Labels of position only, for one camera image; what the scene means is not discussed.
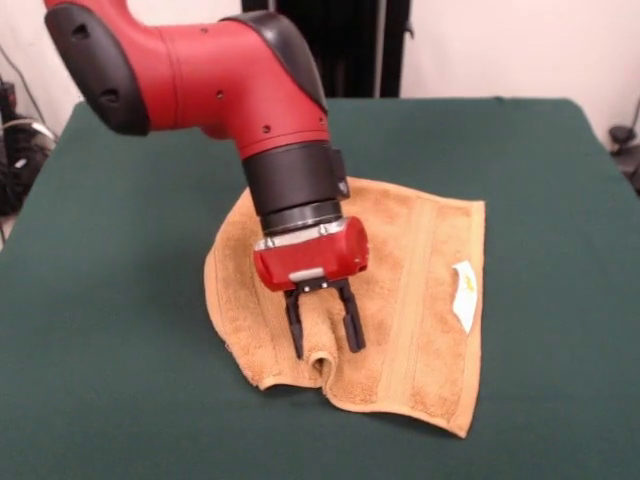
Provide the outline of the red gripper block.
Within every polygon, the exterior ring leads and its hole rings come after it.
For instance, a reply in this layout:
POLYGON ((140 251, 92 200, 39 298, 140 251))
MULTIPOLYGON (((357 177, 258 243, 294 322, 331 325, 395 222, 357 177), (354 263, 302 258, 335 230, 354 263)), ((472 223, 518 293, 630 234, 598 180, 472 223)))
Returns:
POLYGON ((364 223, 353 216, 266 237, 255 244, 253 263, 259 279, 271 291, 285 291, 286 316, 298 360, 304 355, 303 327, 300 292, 292 289, 307 280, 338 280, 332 287, 343 304, 349 350, 357 353, 366 347, 356 297, 349 280, 344 278, 365 271, 368 261, 367 231, 364 223))

